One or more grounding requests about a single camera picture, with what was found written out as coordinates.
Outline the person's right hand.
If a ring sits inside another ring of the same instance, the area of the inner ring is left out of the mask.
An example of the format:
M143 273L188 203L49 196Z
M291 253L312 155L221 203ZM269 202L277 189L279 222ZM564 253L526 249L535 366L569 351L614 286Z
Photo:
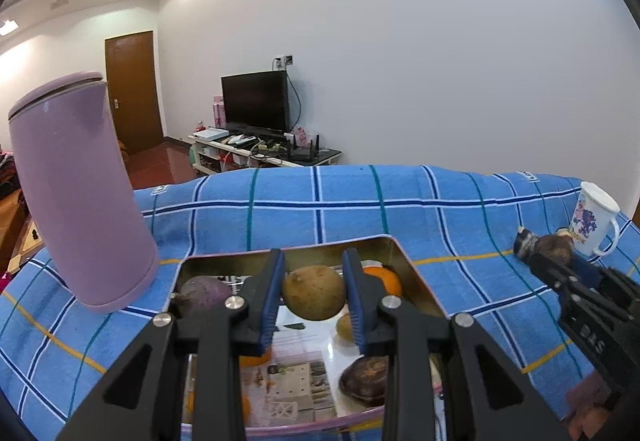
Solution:
M566 401L570 413L565 426L570 437L573 440L593 438L611 415L612 398L614 393L597 372L568 391Z

